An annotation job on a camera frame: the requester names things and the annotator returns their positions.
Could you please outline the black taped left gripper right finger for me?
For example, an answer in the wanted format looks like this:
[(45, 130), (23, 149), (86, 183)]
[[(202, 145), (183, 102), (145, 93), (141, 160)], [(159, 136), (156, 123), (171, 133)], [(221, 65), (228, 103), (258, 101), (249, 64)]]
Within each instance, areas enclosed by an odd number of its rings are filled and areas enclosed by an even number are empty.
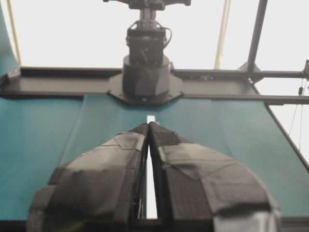
[(186, 232), (279, 232), (281, 212), (238, 160), (149, 124), (157, 213)]

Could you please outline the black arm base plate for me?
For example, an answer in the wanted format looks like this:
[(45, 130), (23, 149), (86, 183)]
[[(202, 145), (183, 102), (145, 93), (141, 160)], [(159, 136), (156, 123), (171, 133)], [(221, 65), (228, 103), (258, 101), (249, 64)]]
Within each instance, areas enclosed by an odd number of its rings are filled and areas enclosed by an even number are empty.
[(172, 74), (168, 80), (154, 82), (149, 78), (128, 80), (118, 74), (109, 79), (108, 94), (128, 105), (159, 106), (183, 96), (183, 81)]

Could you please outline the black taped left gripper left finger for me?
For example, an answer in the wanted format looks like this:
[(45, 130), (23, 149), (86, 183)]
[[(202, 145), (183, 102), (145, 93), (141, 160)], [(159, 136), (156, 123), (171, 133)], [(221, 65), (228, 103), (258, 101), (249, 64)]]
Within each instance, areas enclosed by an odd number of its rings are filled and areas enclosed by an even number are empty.
[(147, 157), (141, 124), (54, 169), (30, 205), (29, 232), (126, 232), (138, 218)]

